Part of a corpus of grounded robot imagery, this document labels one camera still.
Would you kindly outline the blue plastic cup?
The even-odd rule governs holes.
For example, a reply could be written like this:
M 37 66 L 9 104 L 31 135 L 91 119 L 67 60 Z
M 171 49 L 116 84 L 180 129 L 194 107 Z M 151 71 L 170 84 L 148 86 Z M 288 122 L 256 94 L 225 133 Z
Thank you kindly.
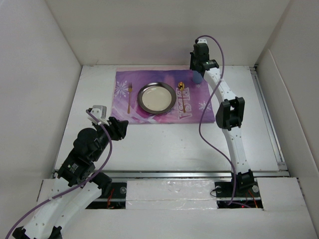
M 201 84 L 201 82 L 203 81 L 203 77 L 200 73 L 198 73 L 197 71 L 192 71 L 193 72 L 193 82 L 195 84 Z

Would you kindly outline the gold spoon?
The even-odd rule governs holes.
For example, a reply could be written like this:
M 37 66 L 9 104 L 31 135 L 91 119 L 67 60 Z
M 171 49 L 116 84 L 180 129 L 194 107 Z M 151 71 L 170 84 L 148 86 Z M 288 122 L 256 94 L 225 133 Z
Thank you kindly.
M 184 82 L 179 82 L 178 83 L 178 89 L 181 92 L 183 112 L 186 113 L 185 104 L 184 104 L 184 98 L 183 98 L 184 88 L 185 88 Z

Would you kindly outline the gold fork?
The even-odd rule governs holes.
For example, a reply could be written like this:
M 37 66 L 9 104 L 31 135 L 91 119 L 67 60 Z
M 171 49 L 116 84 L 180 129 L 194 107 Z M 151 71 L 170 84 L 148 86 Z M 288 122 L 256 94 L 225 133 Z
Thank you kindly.
M 128 85 L 128 92 L 129 92 L 129 98 L 128 98 L 128 109 L 127 109 L 127 114 L 130 114 L 130 103 L 131 103 L 131 93 L 133 90 L 133 84 L 129 83 Z

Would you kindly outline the metal rimmed cream plate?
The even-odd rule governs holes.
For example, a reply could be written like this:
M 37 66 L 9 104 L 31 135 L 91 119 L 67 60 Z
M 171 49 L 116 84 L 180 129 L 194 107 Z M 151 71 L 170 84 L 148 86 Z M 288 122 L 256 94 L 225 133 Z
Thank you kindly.
M 175 90 L 163 82 L 144 85 L 138 92 L 139 106 L 147 113 L 159 115 L 169 112 L 176 102 Z

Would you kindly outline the purple printed cloth placemat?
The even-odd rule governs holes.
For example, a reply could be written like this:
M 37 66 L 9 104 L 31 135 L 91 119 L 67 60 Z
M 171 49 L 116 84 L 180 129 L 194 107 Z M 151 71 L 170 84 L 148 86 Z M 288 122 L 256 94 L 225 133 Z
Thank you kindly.
M 118 120 L 127 120 L 130 124 L 157 123 L 204 123 L 214 122 L 215 117 L 210 97 L 209 85 L 203 80 L 195 84 L 191 70 L 134 70 L 116 72 L 116 84 L 112 102 L 111 115 Z M 163 82 L 170 85 L 176 93 L 174 107 L 167 113 L 154 115 L 145 112 L 138 104 L 139 90 L 146 84 Z M 186 113 L 183 112 L 181 92 L 178 83 L 184 82 L 183 98 Z M 128 85 L 133 84 L 131 93 L 130 114 L 128 109 Z

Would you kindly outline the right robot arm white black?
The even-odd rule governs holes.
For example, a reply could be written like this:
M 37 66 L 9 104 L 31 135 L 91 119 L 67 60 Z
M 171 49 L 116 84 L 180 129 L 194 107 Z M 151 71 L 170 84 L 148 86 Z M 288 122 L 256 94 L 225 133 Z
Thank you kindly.
M 224 69 L 220 69 L 218 63 L 210 59 L 205 39 L 197 39 L 190 54 L 190 69 L 198 72 L 211 86 L 212 95 L 216 96 L 219 102 L 215 121 L 225 136 L 230 154 L 226 159 L 232 168 L 231 198 L 235 195 L 242 196 L 255 183 L 253 172 L 246 159 L 241 135 L 245 100 L 243 97 L 236 96 L 225 82 Z

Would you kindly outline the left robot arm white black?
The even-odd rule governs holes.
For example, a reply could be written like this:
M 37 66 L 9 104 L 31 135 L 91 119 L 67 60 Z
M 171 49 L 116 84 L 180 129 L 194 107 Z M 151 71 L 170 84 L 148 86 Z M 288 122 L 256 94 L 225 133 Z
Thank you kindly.
M 95 199 L 111 193 L 112 179 L 94 163 L 114 140 L 125 138 L 129 122 L 115 117 L 107 121 L 92 117 L 91 121 L 93 127 L 82 129 L 74 140 L 47 199 L 23 215 L 25 219 L 35 212 L 26 225 L 15 223 L 7 238 L 61 239 L 72 219 Z

